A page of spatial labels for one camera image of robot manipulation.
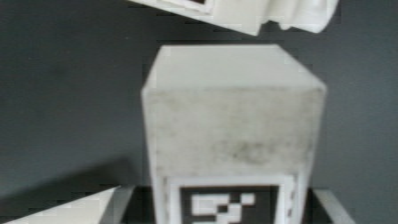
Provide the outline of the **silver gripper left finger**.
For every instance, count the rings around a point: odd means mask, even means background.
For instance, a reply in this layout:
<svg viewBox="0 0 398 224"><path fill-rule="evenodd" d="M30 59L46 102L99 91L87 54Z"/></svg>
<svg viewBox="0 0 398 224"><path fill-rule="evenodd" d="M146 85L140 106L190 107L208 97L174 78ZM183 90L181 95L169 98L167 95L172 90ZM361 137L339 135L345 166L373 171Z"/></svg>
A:
<svg viewBox="0 0 398 224"><path fill-rule="evenodd" d="M133 185L115 187L103 212L103 224L121 224L133 192Z"/></svg>

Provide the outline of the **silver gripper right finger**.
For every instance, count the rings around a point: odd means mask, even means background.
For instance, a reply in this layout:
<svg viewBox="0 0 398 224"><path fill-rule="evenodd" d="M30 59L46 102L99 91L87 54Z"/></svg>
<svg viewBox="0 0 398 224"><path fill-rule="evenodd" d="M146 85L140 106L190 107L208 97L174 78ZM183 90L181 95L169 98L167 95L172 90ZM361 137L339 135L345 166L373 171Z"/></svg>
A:
<svg viewBox="0 0 398 224"><path fill-rule="evenodd" d="M357 224L337 197L329 189L313 190L332 224Z"/></svg>

